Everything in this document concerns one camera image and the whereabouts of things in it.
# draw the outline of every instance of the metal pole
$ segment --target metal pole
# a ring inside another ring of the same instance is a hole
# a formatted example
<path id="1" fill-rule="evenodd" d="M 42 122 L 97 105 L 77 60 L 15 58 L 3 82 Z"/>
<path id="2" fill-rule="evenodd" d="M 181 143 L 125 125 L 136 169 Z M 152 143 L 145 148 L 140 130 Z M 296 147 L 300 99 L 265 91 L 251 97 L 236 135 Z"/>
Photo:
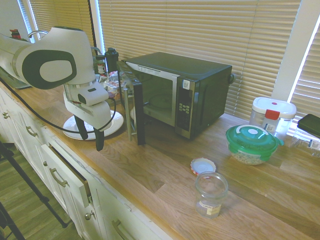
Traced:
<path id="1" fill-rule="evenodd" d="M 36 185 L 31 181 L 31 179 L 28 177 L 28 175 L 25 173 L 25 171 L 20 167 L 20 165 L 13 158 L 14 153 L 11 150 L 7 149 L 6 146 L 4 146 L 1 141 L 0 141 L 0 153 L 10 162 L 10 164 L 15 168 L 15 170 L 23 178 L 23 180 L 29 185 L 29 187 L 38 196 L 40 201 L 44 203 L 44 205 L 50 210 L 50 212 L 54 215 L 54 217 L 59 221 L 59 223 L 62 225 L 62 227 L 66 228 L 68 226 L 68 224 L 71 223 L 72 220 L 65 223 L 61 219 L 61 217 L 56 213 L 56 211 L 50 205 L 49 198 L 42 195 L 42 193 L 39 191 L 39 189 L 36 187 Z"/>
<path id="2" fill-rule="evenodd" d="M 1 202 L 0 202 L 0 211 L 2 212 L 3 216 L 5 217 L 5 219 L 7 221 L 7 225 L 9 226 L 10 230 L 12 231 L 12 233 L 16 237 L 16 239 L 26 240 Z"/>

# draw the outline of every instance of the microwave door handle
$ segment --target microwave door handle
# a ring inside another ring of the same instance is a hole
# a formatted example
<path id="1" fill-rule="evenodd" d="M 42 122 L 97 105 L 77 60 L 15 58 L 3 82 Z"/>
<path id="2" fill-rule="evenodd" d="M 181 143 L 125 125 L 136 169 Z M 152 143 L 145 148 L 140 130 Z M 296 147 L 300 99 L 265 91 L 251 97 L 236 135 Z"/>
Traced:
<path id="1" fill-rule="evenodd" d="M 126 128 L 128 129 L 129 141 L 132 141 L 128 88 L 124 88 L 123 89 L 123 94 L 124 94 L 124 108 L 125 108 Z"/>

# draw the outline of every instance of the faucet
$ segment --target faucet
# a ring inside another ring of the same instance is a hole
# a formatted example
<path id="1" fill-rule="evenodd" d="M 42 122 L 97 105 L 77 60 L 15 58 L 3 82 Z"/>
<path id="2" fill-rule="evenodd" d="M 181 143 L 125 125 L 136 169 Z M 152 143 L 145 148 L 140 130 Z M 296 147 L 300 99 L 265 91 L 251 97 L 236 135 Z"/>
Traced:
<path id="1" fill-rule="evenodd" d="M 28 38 L 31 38 L 33 34 L 48 34 L 48 32 L 44 30 L 32 31 L 28 34 Z"/>

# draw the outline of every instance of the red clip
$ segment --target red clip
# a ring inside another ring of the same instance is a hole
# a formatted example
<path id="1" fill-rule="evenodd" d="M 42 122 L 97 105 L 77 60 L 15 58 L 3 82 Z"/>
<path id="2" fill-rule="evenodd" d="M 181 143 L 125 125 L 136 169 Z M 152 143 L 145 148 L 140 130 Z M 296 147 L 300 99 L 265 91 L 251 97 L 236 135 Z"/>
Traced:
<path id="1" fill-rule="evenodd" d="M 280 112 L 267 109 L 265 112 L 265 117 L 271 120 L 277 120 L 279 118 Z"/>

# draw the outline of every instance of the microwave control panel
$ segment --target microwave control panel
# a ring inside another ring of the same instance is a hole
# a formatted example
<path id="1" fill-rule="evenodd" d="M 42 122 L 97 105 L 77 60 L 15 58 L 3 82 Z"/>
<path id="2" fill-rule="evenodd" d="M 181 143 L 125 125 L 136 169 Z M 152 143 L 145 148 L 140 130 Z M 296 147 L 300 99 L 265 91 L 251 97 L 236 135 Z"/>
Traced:
<path id="1" fill-rule="evenodd" d="M 193 91 L 179 87 L 178 93 L 176 125 L 189 132 Z"/>

